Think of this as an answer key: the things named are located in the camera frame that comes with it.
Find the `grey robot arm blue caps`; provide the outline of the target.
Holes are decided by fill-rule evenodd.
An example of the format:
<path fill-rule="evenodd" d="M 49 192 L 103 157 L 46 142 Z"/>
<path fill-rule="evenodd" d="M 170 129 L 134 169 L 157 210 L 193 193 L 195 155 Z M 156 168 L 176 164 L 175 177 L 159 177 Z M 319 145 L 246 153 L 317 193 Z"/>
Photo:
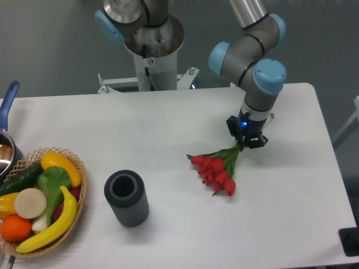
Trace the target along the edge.
<path fill-rule="evenodd" d="M 255 149 L 267 143 L 263 127 L 287 77 L 284 65 L 265 58 L 285 36 L 286 25 L 262 1 L 231 1 L 231 7 L 243 37 L 218 43 L 208 64 L 245 92 L 238 116 L 229 117 L 227 126 L 238 144 Z M 178 89 L 177 53 L 185 35 L 167 1 L 104 1 L 94 18 L 109 40 L 132 53 L 140 91 Z"/>

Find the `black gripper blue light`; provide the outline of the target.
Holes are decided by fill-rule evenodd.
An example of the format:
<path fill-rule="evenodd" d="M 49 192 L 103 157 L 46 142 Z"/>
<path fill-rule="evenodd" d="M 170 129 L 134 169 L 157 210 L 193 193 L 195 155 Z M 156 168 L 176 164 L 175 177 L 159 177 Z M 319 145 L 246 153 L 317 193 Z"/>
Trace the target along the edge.
<path fill-rule="evenodd" d="M 250 119 L 249 112 L 240 111 L 238 118 L 234 115 L 226 120 L 227 127 L 231 136 L 238 145 L 244 145 L 250 149 L 264 147 L 268 139 L 262 135 L 266 119 L 255 120 Z"/>

